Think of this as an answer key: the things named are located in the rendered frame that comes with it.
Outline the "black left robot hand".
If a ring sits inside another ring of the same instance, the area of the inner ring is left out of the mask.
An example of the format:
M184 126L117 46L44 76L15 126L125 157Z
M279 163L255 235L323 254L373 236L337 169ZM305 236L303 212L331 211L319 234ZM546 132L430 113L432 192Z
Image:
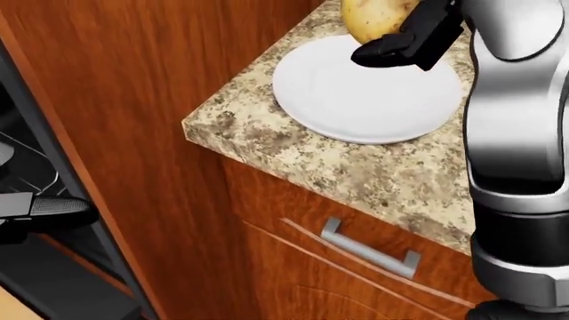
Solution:
M0 244L20 244L30 233L45 234L89 226L99 217L95 204L84 199L34 194L28 216L0 220Z

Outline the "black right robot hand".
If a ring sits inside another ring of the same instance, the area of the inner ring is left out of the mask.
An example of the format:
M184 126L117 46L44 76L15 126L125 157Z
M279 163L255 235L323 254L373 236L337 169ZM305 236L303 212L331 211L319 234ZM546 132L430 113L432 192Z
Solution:
M420 0L398 32L363 44L351 60L366 68L415 65L429 71L462 34L461 0Z

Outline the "yellow brown potato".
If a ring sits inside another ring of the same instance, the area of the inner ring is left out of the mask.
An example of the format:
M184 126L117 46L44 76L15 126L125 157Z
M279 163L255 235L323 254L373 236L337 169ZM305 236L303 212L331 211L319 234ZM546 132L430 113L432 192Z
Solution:
M398 34L421 0L341 0L341 17L349 34L360 44Z

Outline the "black oven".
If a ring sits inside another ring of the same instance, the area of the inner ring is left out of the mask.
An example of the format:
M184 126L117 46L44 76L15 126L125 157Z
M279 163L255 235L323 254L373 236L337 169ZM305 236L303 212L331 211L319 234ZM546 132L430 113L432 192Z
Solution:
M0 41L0 194L88 199ZM45 320L158 320L104 220L0 244L0 284Z

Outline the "metal oven rack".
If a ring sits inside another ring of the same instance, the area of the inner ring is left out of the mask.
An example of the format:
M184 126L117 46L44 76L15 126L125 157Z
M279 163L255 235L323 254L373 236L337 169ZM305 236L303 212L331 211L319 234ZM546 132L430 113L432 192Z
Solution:
M32 192L59 196L66 189L60 175L42 151L0 132L0 141L14 148L9 162L0 167L0 193Z

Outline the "black oven door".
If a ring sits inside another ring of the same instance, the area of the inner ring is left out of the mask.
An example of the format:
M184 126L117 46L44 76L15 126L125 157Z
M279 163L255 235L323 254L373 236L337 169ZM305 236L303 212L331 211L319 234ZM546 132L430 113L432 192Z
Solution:
M51 320L141 320L133 298L35 236L0 244L0 284Z

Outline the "white round plate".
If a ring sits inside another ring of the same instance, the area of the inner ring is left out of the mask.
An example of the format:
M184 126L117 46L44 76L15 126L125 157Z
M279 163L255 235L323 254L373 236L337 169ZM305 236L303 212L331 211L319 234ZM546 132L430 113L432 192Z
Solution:
M437 130L465 95L445 60L363 68L350 59L352 36L327 36L288 52L273 74L273 93L288 116L313 132L359 144L413 140Z

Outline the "tall wooden cabinet panel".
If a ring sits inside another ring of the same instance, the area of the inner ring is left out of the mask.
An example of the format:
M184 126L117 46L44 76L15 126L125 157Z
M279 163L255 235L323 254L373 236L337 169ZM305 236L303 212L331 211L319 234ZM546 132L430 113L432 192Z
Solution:
M323 0L0 0L0 39L160 320L260 316L220 156L181 122Z

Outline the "granite countertop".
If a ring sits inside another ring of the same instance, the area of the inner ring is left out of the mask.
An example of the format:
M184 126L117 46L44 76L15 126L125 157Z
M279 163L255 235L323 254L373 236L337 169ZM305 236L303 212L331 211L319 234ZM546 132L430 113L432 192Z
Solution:
M325 0L185 119L186 138L335 202L469 252L474 230L462 113L417 140L360 146L317 135L275 103L271 76L287 52L344 34L340 0Z

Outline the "wooden drawer front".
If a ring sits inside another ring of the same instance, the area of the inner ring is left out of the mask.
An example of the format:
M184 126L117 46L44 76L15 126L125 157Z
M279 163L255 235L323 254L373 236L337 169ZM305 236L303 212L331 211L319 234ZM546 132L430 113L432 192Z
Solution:
M441 244L230 159L223 162L263 314L300 320L462 320L491 295L470 259ZM327 220L340 234L402 259L421 256L412 279L325 242Z

